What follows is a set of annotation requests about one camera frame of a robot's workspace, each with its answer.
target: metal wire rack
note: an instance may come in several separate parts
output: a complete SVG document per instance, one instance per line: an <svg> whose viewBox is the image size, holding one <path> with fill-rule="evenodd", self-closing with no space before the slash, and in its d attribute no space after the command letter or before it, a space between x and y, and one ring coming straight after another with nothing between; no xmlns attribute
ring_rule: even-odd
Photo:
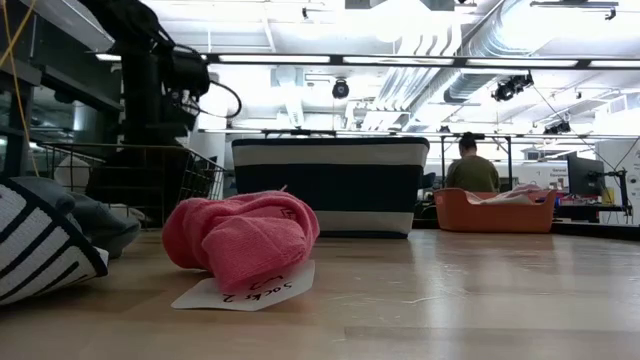
<svg viewBox="0 0 640 360"><path fill-rule="evenodd" d="M224 168L182 147L41 143L42 175L159 228L189 198L222 199Z"/></svg>

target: gray fabric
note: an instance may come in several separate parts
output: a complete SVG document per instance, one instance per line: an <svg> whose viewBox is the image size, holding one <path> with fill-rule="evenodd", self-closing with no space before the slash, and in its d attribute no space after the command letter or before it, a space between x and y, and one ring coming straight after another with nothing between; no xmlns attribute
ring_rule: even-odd
<svg viewBox="0 0 640 360"><path fill-rule="evenodd" d="M140 232L140 223L135 218L115 214L107 205L69 192L54 180L36 177L16 177L12 180L67 216L93 246L106 250L111 259L120 257L122 250Z"/></svg>
<svg viewBox="0 0 640 360"><path fill-rule="evenodd" d="M91 244L109 252L110 258L122 255L122 250L131 244L140 232L140 222L135 218L113 213L109 207L90 197L70 193L76 202L73 216Z"/></svg>
<svg viewBox="0 0 640 360"><path fill-rule="evenodd" d="M71 213L75 206L73 197L54 180L30 176L15 177L11 180L36 194L65 216Z"/></svg>

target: wooden table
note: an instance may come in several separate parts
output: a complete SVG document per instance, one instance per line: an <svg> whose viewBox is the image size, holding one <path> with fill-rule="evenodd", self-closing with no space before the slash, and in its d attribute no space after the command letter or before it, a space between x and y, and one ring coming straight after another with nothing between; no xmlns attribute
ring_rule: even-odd
<svg viewBox="0 0 640 360"><path fill-rule="evenodd" d="M320 240L308 293L256 313L170 304L204 277L146 234L110 275L0 308L0 359L640 359L640 247L416 231Z"/></svg>

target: orange tray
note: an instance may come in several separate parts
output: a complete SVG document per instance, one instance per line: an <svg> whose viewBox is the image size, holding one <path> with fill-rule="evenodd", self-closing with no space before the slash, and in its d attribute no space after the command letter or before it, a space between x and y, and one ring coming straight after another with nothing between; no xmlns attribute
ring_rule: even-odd
<svg viewBox="0 0 640 360"><path fill-rule="evenodd" d="M475 193L482 199L496 194ZM434 193L440 229L458 232L493 233L548 233L553 221L556 190L535 192L529 198L535 201L545 197L541 204L474 205L467 200L462 189L443 189Z"/></svg>

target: striped cushion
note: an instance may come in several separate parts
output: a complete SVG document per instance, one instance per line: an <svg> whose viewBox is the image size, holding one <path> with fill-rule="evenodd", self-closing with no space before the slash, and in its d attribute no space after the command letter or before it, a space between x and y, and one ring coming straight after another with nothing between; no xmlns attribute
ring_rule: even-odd
<svg viewBox="0 0 640 360"><path fill-rule="evenodd" d="M238 192L287 185L316 212L322 236L405 238L411 231L426 139L242 139L232 146Z"/></svg>
<svg viewBox="0 0 640 360"><path fill-rule="evenodd" d="M99 252L66 217L0 178L0 305L106 274Z"/></svg>

